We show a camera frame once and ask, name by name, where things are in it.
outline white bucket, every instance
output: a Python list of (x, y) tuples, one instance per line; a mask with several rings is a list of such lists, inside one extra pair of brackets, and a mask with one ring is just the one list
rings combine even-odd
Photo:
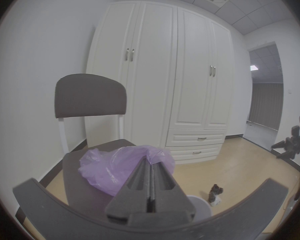
[(192, 222), (199, 222), (212, 217), (212, 209), (206, 200), (190, 194), (187, 195), (187, 197), (196, 209), (196, 213)]

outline ceiling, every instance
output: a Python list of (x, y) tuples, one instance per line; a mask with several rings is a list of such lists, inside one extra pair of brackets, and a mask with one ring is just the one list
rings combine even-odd
[(268, 24), (293, 18), (281, 0), (230, 0), (221, 8), (207, 0), (181, 1), (194, 4), (219, 16), (243, 35)]
[(277, 46), (270, 45), (249, 52), (251, 65), (259, 70), (251, 71), (253, 83), (283, 83), (284, 79)]

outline vertical blind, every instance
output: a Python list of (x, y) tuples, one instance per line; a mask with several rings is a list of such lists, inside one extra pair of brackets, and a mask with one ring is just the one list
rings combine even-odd
[(254, 83), (249, 121), (278, 130), (283, 102), (283, 83)]

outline purple plastic bag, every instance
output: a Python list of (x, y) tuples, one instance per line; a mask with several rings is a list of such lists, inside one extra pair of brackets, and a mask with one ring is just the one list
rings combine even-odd
[(88, 150), (80, 159), (79, 172), (95, 188), (115, 196), (140, 159), (149, 163), (163, 162), (172, 174), (175, 162), (169, 150), (153, 146), (124, 146), (111, 152)]

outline drawer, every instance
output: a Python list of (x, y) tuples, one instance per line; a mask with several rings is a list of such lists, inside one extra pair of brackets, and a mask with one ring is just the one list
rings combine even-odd
[(215, 159), (221, 150), (222, 144), (192, 146), (192, 147), (166, 147), (170, 150), (176, 164), (202, 162)]
[(225, 141), (227, 130), (183, 130), (169, 129), (166, 146), (202, 146), (220, 144)]

